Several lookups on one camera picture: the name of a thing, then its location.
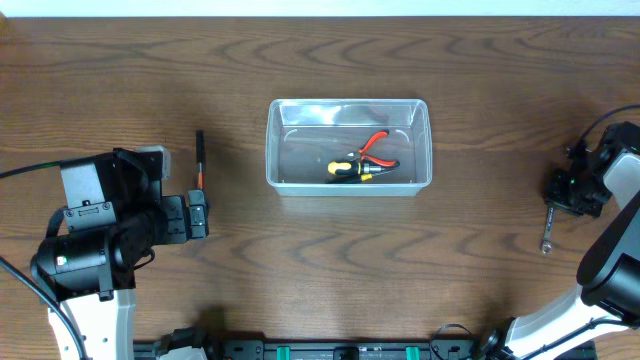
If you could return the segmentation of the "slim black yellow screwdriver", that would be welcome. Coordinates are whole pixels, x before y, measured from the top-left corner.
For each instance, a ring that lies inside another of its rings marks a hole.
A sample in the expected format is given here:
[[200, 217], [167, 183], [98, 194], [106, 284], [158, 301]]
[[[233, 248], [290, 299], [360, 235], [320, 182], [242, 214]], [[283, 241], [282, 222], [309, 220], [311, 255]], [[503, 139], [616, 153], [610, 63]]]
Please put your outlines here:
[[328, 184], [359, 184], [359, 183], [369, 181], [374, 177], [377, 177], [380, 175], [386, 175], [391, 172], [393, 172], [393, 169], [383, 170], [375, 173], [366, 173], [366, 174], [359, 174], [359, 175], [352, 175], [352, 176], [341, 176], [328, 181]]

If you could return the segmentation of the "red handled pliers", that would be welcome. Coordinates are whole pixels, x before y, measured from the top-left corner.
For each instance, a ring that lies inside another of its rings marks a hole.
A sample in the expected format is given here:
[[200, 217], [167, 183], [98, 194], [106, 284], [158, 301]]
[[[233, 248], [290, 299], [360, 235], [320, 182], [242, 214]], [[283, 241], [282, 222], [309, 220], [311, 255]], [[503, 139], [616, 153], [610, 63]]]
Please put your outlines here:
[[356, 157], [361, 162], [369, 162], [373, 165], [377, 165], [384, 168], [395, 168], [400, 165], [400, 162], [395, 159], [381, 158], [381, 152], [377, 150], [378, 143], [389, 136], [388, 129], [379, 130], [373, 133], [368, 140], [357, 150]]

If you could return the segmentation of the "stubby yellow black screwdriver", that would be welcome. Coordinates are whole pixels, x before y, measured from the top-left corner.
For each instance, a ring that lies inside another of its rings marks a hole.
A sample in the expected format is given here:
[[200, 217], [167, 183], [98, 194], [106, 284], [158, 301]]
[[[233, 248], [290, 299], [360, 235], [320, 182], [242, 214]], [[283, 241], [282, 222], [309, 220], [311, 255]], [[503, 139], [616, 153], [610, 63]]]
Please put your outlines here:
[[354, 176], [363, 174], [380, 173], [384, 167], [371, 164], [368, 162], [360, 162], [357, 160], [348, 162], [332, 161], [327, 166], [328, 172], [336, 176]]

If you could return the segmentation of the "silver wrench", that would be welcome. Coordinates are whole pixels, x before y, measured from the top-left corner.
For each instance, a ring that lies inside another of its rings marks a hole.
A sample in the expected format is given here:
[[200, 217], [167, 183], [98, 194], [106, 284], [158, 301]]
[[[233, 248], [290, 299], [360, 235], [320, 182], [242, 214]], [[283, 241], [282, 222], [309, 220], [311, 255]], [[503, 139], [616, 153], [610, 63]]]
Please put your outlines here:
[[553, 207], [548, 207], [547, 215], [545, 218], [545, 228], [541, 240], [540, 250], [543, 254], [550, 254], [552, 252], [553, 246], [551, 241], [551, 233], [552, 226], [554, 220], [555, 209]]

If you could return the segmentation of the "small claw hammer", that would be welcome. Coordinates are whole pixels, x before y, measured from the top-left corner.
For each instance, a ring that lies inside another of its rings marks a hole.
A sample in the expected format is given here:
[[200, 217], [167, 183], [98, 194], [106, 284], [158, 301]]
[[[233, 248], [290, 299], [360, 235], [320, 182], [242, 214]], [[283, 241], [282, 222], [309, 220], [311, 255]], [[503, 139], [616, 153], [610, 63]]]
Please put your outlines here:
[[204, 132], [202, 130], [196, 131], [196, 163], [198, 166], [198, 178], [197, 186], [199, 190], [204, 189], [204, 173], [205, 173], [205, 141]]

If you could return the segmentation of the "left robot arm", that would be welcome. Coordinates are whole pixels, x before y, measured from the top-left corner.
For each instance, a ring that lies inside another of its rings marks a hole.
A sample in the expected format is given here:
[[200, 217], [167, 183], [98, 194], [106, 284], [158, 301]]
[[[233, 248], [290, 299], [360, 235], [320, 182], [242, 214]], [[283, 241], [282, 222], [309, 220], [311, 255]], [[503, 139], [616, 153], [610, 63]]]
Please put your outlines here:
[[201, 187], [163, 195], [170, 168], [170, 152], [161, 145], [61, 163], [67, 204], [52, 216], [30, 267], [65, 316], [50, 321], [62, 358], [133, 358], [135, 272], [142, 259], [153, 259], [157, 246], [208, 236]]

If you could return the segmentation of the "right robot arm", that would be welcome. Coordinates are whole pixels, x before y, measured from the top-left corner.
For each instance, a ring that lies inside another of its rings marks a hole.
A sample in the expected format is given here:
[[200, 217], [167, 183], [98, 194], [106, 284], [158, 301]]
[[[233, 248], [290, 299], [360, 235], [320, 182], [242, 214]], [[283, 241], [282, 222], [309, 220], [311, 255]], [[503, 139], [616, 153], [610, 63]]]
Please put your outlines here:
[[639, 326], [639, 128], [608, 126], [594, 151], [579, 143], [568, 170], [557, 169], [546, 202], [597, 217], [610, 199], [620, 212], [581, 260], [576, 284], [543, 309], [513, 319], [495, 359], [556, 359], [596, 338]]

